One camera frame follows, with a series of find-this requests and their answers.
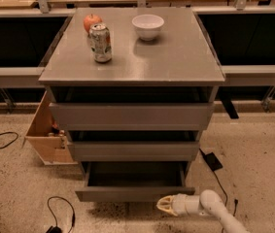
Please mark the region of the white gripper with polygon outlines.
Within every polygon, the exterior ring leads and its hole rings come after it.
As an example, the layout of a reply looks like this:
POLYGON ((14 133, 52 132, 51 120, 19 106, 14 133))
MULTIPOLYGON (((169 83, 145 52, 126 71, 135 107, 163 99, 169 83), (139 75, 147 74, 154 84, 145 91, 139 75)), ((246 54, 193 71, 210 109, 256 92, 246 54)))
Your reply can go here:
POLYGON ((156 207, 171 216, 199 215, 202 212, 198 195, 167 195, 157 201, 156 207))

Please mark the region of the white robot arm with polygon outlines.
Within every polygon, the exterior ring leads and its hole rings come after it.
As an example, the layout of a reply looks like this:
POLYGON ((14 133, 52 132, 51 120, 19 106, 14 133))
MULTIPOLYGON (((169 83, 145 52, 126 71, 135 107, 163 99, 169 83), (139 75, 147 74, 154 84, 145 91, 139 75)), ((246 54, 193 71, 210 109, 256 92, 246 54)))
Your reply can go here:
POLYGON ((167 195, 158 200, 157 208, 172 216, 213 216, 225 233, 250 233, 226 208, 223 200, 214 190, 206 189, 200 195, 179 193, 167 195))

